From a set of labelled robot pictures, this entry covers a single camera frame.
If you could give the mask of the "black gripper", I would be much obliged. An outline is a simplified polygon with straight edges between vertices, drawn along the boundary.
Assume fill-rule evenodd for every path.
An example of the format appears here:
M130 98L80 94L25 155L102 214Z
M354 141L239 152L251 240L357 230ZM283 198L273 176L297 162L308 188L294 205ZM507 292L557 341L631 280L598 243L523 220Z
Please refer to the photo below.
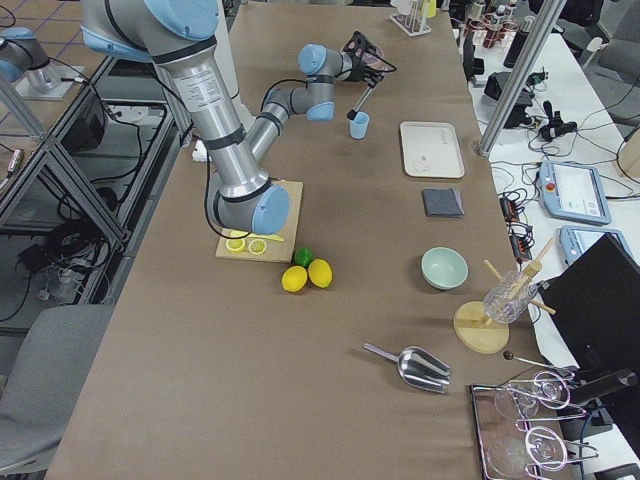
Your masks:
M377 86L384 80L384 73L378 68L381 63L381 49L363 33L355 31L343 47L343 80Z

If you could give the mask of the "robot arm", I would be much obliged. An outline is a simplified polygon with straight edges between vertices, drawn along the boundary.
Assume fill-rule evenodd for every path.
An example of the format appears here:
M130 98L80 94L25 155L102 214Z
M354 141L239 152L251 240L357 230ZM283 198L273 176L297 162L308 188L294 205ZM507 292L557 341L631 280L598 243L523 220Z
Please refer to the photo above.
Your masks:
M35 33L26 27L1 32L1 77L17 82L24 98L60 100L66 94L62 74L50 60Z
M227 229L270 235L285 225L289 195L259 162L291 116L329 121L336 81L373 90L396 69L360 32L340 51L307 44L298 56L302 86L271 89L245 126L214 57L216 35L227 30L220 2L84 1L81 9L87 47L171 77L208 154L205 215Z

